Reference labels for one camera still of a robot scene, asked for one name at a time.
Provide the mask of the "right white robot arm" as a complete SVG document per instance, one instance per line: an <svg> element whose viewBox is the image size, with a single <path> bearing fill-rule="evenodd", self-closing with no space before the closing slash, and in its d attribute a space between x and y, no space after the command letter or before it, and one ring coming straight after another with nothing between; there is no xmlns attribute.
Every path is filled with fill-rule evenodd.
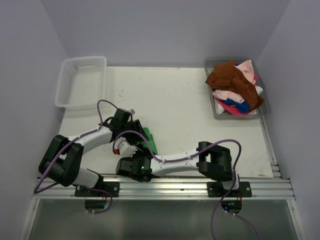
<svg viewBox="0 0 320 240"><path fill-rule="evenodd" d="M142 153L123 156L117 163L116 174L150 182L173 173L195 171L221 183L223 192L232 197L241 190L241 185L230 149L219 145L226 141L201 141L195 149L173 155L156 155L145 148Z"/></svg>

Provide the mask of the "green towel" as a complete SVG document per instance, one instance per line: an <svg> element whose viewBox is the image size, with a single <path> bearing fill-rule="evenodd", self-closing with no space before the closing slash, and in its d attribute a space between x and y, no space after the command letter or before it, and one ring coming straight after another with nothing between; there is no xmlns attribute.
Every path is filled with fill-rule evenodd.
<svg viewBox="0 0 320 240"><path fill-rule="evenodd" d="M157 147L156 147L153 135L151 134L149 128L148 127L143 127L142 129L143 129L143 131L145 133L145 137L148 138L148 144L149 144L152 152L155 155L157 155L158 154Z"/></svg>

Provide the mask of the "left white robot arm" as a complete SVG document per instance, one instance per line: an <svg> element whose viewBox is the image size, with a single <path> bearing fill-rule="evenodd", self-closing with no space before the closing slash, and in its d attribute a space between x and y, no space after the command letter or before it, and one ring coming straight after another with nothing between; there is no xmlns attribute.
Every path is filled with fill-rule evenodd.
<svg viewBox="0 0 320 240"><path fill-rule="evenodd" d="M56 135L39 164L38 171L42 174L40 181L48 177L56 185L83 186L92 196L101 195L104 190L102 177L80 167L82 156L101 145L114 143L121 133L124 133L128 143L140 145L141 138L130 131L149 140L140 121L133 120L129 111L118 108L113 117L101 121L98 127L86 133L74 137Z"/></svg>

